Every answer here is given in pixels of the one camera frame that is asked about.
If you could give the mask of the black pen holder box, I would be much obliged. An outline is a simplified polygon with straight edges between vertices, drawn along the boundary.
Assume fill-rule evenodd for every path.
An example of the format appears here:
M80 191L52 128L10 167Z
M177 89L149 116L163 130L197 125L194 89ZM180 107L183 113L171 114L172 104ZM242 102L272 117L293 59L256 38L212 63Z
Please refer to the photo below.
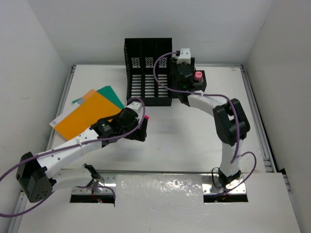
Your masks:
M206 87L207 87L207 82L206 82L206 76L205 76L205 72L203 70L198 70L198 71L201 71L203 73L203 79L204 81L202 83L196 83L194 81L194 84L193 84L193 89L190 91L190 92L194 92L194 91L205 91Z

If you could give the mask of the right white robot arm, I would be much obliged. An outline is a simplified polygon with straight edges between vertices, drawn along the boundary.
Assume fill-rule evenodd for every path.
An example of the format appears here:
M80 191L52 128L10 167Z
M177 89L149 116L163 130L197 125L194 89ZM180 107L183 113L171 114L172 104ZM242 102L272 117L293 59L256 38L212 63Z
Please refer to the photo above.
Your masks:
M238 99L223 101L218 97L205 96L207 87L205 73L196 70L194 58L190 63L170 59L173 89L182 104L197 108L214 118L216 133L222 142L222 161L218 169L218 181L222 188L240 177L237 160L240 145L250 130L249 121Z

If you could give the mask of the green folder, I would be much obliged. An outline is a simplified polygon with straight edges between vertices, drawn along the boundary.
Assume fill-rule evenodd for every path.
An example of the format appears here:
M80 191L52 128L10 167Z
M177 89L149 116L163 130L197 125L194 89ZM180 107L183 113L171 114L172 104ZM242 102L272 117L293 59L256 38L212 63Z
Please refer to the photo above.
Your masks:
M120 109L124 108L123 103L121 102L121 100L119 99L119 97L117 96L117 94L115 93L113 88L111 86L109 86L109 85L104 86L101 89L98 89L97 91L95 91L94 89L91 89L84 96L82 96L82 97L72 101L71 104L74 104L76 102L81 104L85 100L87 100L89 97L91 97L95 92L97 92L100 95L102 95L103 97L105 97L107 100L112 102L115 106L119 107Z

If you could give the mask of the orange folder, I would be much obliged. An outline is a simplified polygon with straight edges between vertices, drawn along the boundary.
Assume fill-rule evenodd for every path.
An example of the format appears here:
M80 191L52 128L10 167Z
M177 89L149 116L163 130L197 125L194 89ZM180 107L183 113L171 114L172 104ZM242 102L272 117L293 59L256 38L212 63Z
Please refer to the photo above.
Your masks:
M92 89L55 118L50 125L65 140L70 140L80 135L97 120L116 115L120 111L121 108Z

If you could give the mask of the black mesh file organizer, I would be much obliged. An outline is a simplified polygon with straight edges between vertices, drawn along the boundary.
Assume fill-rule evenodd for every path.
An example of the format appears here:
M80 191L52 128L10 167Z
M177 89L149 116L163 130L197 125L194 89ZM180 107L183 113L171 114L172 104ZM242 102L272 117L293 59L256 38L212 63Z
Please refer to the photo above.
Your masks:
M171 38L126 38L124 59L127 75L126 98L140 98L146 106L171 106L171 93L163 86L171 85L170 56L161 58L155 69L159 85L154 79L153 68L157 58L173 50Z

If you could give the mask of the white front cover board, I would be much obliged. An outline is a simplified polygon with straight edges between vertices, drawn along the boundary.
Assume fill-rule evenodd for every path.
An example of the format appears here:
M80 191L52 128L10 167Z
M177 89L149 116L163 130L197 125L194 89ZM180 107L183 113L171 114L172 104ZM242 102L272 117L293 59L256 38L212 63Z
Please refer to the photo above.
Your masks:
M21 233L297 233L281 174L253 174L247 202L204 203L199 175L119 175L115 204L55 192L25 214Z

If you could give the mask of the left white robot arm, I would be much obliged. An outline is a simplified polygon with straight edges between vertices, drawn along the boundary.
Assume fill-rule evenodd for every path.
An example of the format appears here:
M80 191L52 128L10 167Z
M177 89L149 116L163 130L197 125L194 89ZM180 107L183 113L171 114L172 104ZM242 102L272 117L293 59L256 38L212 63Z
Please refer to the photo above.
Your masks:
M99 193L104 187L104 178L94 166L84 164L74 170L64 167L121 138L145 141L148 119L148 116L139 119L136 110L126 107L114 116L99 119L73 139L38 154L37 158L31 152L24 154L16 177L28 201L42 201L54 191L72 186Z

